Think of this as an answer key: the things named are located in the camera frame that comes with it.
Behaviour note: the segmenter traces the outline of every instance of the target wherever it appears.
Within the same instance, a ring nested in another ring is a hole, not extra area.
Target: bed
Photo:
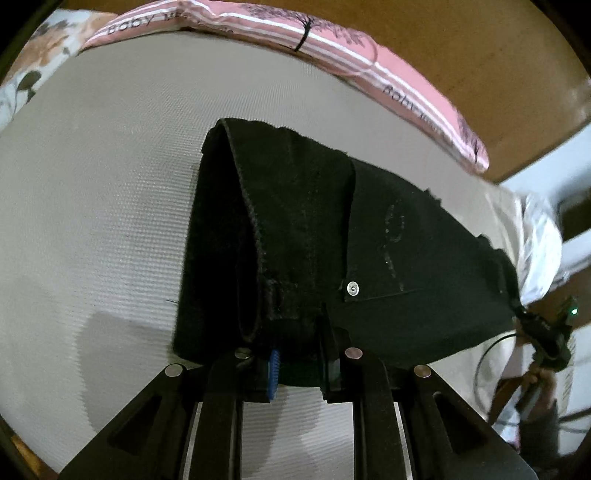
[[[183,362],[170,344],[184,244],[200,147],[221,117],[284,125],[395,172],[516,268],[524,254],[519,197],[428,129],[310,59],[179,28],[72,53],[34,96],[19,90],[27,104],[0,133],[0,414],[56,471]],[[473,376],[493,341],[432,365],[483,416],[513,347],[481,370],[483,411]],[[248,405],[243,477],[350,478],[350,413],[296,387]]]

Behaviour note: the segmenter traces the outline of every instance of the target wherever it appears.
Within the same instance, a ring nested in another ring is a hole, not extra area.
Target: cable
[[[589,415],[591,415],[591,408],[586,408],[585,410],[576,411],[575,413],[570,413],[569,415],[560,417],[560,423],[582,419],[588,417]]]
[[[513,423],[511,421],[502,421],[502,420],[497,420],[495,423],[500,423],[501,425],[505,425],[506,427],[518,427],[519,423]],[[558,427],[560,430],[562,430],[563,432],[569,432],[569,433],[587,433],[589,430],[585,430],[585,429],[573,429],[571,427],[566,427],[566,426],[559,426]]]
[[[585,429],[572,429],[570,427],[560,427],[560,430],[562,430],[563,432],[569,432],[569,433],[584,433],[586,434],[588,432],[588,430]]]
[[[484,404],[482,403],[482,400],[480,399],[480,395],[478,394],[478,374],[480,373],[480,368],[482,366],[482,362],[486,358],[488,352],[490,352],[495,345],[497,345],[498,343],[501,343],[503,340],[507,340],[508,338],[513,338],[513,337],[517,337],[517,336],[518,335],[516,333],[510,333],[508,335],[502,336],[501,338],[498,338],[489,346],[489,348],[487,348],[485,350],[485,352],[480,357],[480,360],[478,360],[478,364],[476,366],[476,371],[474,372],[473,390],[474,390],[474,400],[476,401],[476,405],[478,406],[478,408],[482,412],[486,411]],[[560,417],[559,422],[560,423],[567,423],[567,422],[570,422],[573,420],[578,420],[580,418],[587,417],[589,415],[591,415],[591,408],[586,408],[585,410],[581,410],[581,411]],[[519,426],[516,423],[503,422],[500,420],[497,420],[496,423],[500,423],[501,425],[507,425],[510,427],[518,427]],[[587,433],[587,430],[572,429],[572,428],[566,427],[566,426],[560,426],[560,429],[564,430],[565,432],[570,432],[570,433]]]
[[[485,412],[486,409],[484,407],[484,404],[482,403],[482,400],[480,399],[480,395],[478,394],[478,374],[480,373],[480,368],[482,366],[482,362],[484,361],[486,355],[488,354],[488,352],[490,352],[492,350],[492,348],[497,345],[498,343],[501,343],[503,340],[507,340],[508,338],[513,338],[513,337],[517,337],[516,333],[510,333],[508,335],[502,336],[501,338],[498,338],[497,340],[495,340],[494,342],[492,342],[492,344],[490,345],[489,348],[487,348],[485,350],[485,352],[482,354],[480,360],[478,360],[478,365],[476,366],[476,371],[474,372],[474,385],[473,385],[473,390],[474,390],[474,400],[476,401],[476,405],[478,406],[478,408],[480,409],[481,412]]]

